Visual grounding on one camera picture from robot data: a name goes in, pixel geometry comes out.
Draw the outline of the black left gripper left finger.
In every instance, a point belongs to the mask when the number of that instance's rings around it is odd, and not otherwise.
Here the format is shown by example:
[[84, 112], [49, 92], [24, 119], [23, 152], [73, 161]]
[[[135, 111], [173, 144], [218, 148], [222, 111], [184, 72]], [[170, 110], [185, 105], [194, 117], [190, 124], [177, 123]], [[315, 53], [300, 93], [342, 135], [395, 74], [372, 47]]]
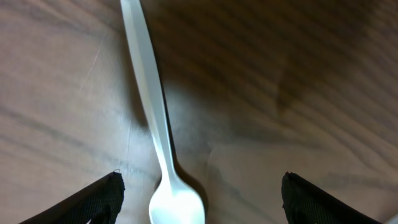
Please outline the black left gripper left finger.
[[124, 191], [122, 175], [111, 172], [21, 224], [115, 224]]

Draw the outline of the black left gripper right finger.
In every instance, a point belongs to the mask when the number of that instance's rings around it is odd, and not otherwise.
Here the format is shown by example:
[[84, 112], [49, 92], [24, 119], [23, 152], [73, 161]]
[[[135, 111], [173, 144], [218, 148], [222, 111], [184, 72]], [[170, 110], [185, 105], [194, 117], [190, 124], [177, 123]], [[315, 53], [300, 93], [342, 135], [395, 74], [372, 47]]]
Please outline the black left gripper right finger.
[[289, 224], [380, 224], [292, 172], [283, 176], [281, 193]]

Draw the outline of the white plastic spoon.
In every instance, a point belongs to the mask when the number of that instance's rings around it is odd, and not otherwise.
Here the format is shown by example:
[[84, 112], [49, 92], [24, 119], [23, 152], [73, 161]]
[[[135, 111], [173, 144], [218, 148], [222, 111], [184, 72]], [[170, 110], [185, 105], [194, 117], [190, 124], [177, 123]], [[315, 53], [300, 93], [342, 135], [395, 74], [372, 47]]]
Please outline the white plastic spoon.
[[162, 174], [150, 199], [150, 222], [205, 224], [203, 200], [175, 170], [162, 85], [141, 3], [121, 0], [121, 9], [136, 83]]

